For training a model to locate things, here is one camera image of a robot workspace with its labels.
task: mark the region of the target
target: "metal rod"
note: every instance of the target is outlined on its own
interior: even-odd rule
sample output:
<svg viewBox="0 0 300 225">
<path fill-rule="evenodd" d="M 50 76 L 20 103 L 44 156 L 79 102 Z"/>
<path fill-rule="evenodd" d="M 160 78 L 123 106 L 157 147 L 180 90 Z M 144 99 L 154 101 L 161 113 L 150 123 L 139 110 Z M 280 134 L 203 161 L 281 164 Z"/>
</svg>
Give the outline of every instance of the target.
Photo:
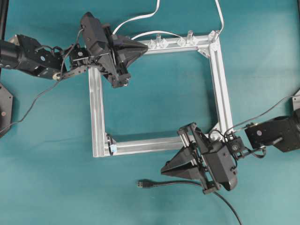
<svg viewBox="0 0 300 225">
<path fill-rule="evenodd" d="M 2 0 L 0 2 L 0 38 L 4 40 L 5 38 L 5 28 L 6 28 L 6 20 L 8 17 L 8 3 L 9 0 Z"/>
<path fill-rule="evenodd" d="M 93 157 L 105 156 L 105 123 L 102 80 L 97 68 L 89 68 L 90 116 L 92 126 Z"/>
</svg>

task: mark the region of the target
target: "black cable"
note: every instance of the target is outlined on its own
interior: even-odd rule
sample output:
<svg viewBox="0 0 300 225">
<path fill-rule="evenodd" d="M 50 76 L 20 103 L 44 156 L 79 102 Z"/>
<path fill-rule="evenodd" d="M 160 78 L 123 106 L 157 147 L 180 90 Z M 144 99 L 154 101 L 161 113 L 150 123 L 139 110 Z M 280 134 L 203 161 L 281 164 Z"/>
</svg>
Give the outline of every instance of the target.
<svg viewBox="0 0 300 225">
<path fill-rule="evenodd" d="M 188 181 L 188 180 L 170 180 L 170 181 L 164 181 L 164 182 L 156 182 L 152 180 L 140 180 L 137 183 L 137 186 L 140 188 L 154 188 L 154 187 L 161 187 L 161 186 L 168 186 L 168 185 L 174 185 L 174 184 L 190 184 L 202 187 L 200 183 L 197 183 L 195 181 Z M 226 205 L 231 209 L 231 211 L 234 213 L 235 217 L 237 218 L 240 225 L 243 225 L 238 213 L 235 211 L 234 207 L 218 192 L 213 192 L 214 195 L 222 199 Z"/>
<path fill-rule="evenodd" d="M 211 130 L 211 131 L 208 133 L 208 139 L 209 139 L 210 141 L 212 141 L 212 139 L 211 139 L 211 134 L 212 134 L 213 132 L 218 132 L 218 133 L 224 138 L 224 140 L 225 140 L 225 136 L 222 134 L 221 131 L 219 131 L 218 129 L 213 129 L 213 130 Z"/>
<path fill-rule="evenodd" d="M 62 73 L 62 70 L 64 68 L 64 65 L 65 65 L 65 61 L 66 61 L 66 58 L 67 56 L 71 53 L 71 51 L 75 48 L 75 46 L 78 44 L 79 42 L 79 36 L 80 36 L 80 33 L 83 31 L 84 29 L 80 29 L 78 31 L 78 34 L 77 34 L 77 37 L 76 37 L 76 42 L 74 45 L 71 46 L 71 48 L 69 49 L 69 51 L 67 52 L 67 54 L 65 55 L 63 61 L 62 61 L 62 64 L 61 64 L 61 68 L 60 68 L 60 79 L 59 80 L 62 80 L 64 78 L 64 74 Z"/>
<path fill-rule="evenodd" d="M 42 91 L 41 93 L 39 93 L 33 100 L 33 102 L 31 103 L 31 106 L 29 107 L 29 109 L 26 111 L 26 113 L 24 114 L 24 116 L 22 117 L 22 119 L 18 120 L 18 121 L 15 121 L 15 122 L 12 122 L 10 123 L 8 126 L 4 127 L 2 130 L 0 130 L 0 133 L 2 133 L 3 131 L 5 131 L 7 128 L 9 128 L 10 126 L 14 125 L 14 124 L 17 124 L 17 123 L 21 123 L 25 118 L 26 116 L 28 115 L 28 113 L 31 111 L 31 109 L 33 108 L 35 102 L 37 101 L 37 99 L 39 97 L 41 97 L 42 95 L 44 95 L 45 93 L 51 91 L 53 88 L 55 88 L 58 84 L 59 84 L 60 80 L 58 80 L 57 82 L 55 82 L 55 84 L 53 86 L 51 86 L 50 88 Z"/>
<path fill-rule="evenodd" d="M 62 74 L 62 70 L 63 70 L 63 66 L 64 66 L 64 63 L 65 63 L 65 60 L 66 58 L 68 57 L 68 55 L 71 53 L 71 51 L 73 50 L 74 46 L 78 43 L 79 41 L 79 35 L 80 33 L 83 31 L 83 29 L 79 30 L 78 31 L 78 34 L 77 34 L 77 37 L 76 37 L 76 43 L 70 48 L 70 50 L 68 51 L 68 53 L 64 56 L 64 59 L 62 61 L 62 64 L 61 64 L 61 68 L 60 68 L 60 74 Z M 35 98 L 34 100 L 32 101 L 31 103 L 31 106 L 29 107 L 29 109 L 26 111 L 26 113 L 24 114 L 24 116 L 22 117 L 22 119 L 18 120 L 18 121 L 15 121 L 15 122 L 12 122 L 10 123 L 8 126 L 6 126 L 5 128 L 3 128 L 2 130 L 0 130 L 0 133 L 2 133 L 4 130 L 6 130 L 7 128 L 9 128 L 10 126 L 14 125 L 14 124 L 17 124 L 17 123 L 21 123 L 25 118 L 26 116 L 29 114 L 29 112 L 32 110 L 35 102 L 37 101 L 37 99 L 41 96 L 43 96 L 45 93 L 51 91 L 53 88 L 55 88 L 61 81 L 62 81 L 62 77 L 63 76 L 60 76 L 60 79 L 55 82 L 54 85 L 52 85 L 51 87 L 49 87 L 48 89 L 42 91 L 41 93 L 39 93 Z"/>
<path fill-rule="evenodd" d="M 242 125 L 242 124 L 244 124 L 244 123 L 248 123 L 248 122 L 250 122 L 250 121 L 252 121 L 252 120 L 256 120 L 256 119 L 258 119 L 259 117 L 261 117 L 261 116 L 267 114 L 268 112 L 270 112 L 272 109 L 274 109 L 277 105 L 279 105 L 279 104 L 282 103 L 283 101 L 285 101 L 285 100 L 287 100 L 287 99 L 289 99 L 289 98 L 296 98 L 296 97 L 300 97 L 300 95 L 291 95 L 291 96 L 286 96 L 286 97 L 284 97 L 283 99 L 281 99 L 279 102 L 277 102 L 275 105 L 273 105 L 270 109 L 268 109 L 267 111 L 263 112 L 262 114 L 260 114 L 260 115 L 258 115 L 258 116 L 255 116 L 255 117 L 253 117 L 253 118 L 250 118 L 250 119 L 248 119 L 248 120 L 245 120 L 245 121 L 243 121 L 243 122 L 241 122 L 241 123 L 238 123 L 238 124 L 232 126 L 231 128 L 229 128 L 228 130 L 225 131 L 224 135 L 225 135 L 225 136 L 228 135 L 228 132 L 229 132 L 231 129 L 235 128 L 235 127 L 238 127 L 238 126 L 240 126 L 240 125 Z"/>
</svg>

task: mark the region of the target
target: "clear plastic peg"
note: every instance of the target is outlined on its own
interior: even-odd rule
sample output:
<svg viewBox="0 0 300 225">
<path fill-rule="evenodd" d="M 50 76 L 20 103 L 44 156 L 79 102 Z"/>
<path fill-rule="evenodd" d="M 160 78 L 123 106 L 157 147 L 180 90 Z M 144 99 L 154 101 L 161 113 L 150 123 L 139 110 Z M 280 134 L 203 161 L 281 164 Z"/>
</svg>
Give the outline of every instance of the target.
<svg viewBox="0 0 300 225">
<path fill-rule="evenodd" d="M 187 32 L 187 43 L 188 43 L 188 44 L 191 43 L 192 38 L 193 38 L 193 31 L 192 31 L 192 30 L 189 30 L 189 31 Z"/>
<path fill-rule="evenodd" d="M 161 42 L 161 34 L 156 35 L 156 46 L 159 47 Z"/>
</svg>

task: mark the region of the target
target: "black pole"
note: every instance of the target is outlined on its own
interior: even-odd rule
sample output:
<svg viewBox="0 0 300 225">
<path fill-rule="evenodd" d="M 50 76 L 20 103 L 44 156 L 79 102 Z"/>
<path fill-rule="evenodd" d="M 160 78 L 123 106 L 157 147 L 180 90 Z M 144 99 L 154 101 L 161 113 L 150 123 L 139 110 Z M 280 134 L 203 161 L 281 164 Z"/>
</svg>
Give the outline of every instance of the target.
<svg viewBox="0 0 300 225">
<path fill-rule="evenodd" d="M 9 0 L 0 0 L 0 38 L 4 40 Z"/>
</svg>

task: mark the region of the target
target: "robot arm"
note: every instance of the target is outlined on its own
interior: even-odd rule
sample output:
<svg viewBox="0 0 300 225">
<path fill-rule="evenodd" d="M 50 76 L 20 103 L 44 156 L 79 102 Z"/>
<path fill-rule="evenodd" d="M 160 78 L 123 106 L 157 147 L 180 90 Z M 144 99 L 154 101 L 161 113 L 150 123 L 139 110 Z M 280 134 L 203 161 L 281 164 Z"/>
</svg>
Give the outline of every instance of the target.
<svg viewBox="0 0 300 225">
<path fill-rule="evenodd" d="M 252 150 L 245 147 L 235 132 L 225 134 L 222 140 L 212 141 L 195 123 L 181 127 L 177 133 L 183 147 L 165 164 L 161 174 L 200 180 L 204 194 L 217 191 L 221 186 L 230 191 L 237 185 L 237 161 L 241 158 L 248 155 L 263 158 L 266 146 L 270 145 L 282 152 L 300 148 L 300 109 L 292 116 L 276 117 L 245 128 Z"/>
<path fill-rule="evenodd" d="M 74 46 L 69 54 L 71 70 L 67 71 L 63 65 L 62 79 L 96 67 L 114 88 L 127 86 L 131 77 L 127 67 L 142 56 L 148 47 L 127 37 L 113 35 L 109 24 L 101 24 L 90 12 L 82 17 L 80 29 L 83 29 L 86 47 L 80 47 L 79 44 Z M 0 40 L 0 67 L 59 80 L 63 58 L 69 49 L 54 47 L 48 51 L 45 48 L 36 39 L 25 35 L 15 35 L 8 42 Z"/>
</svg>

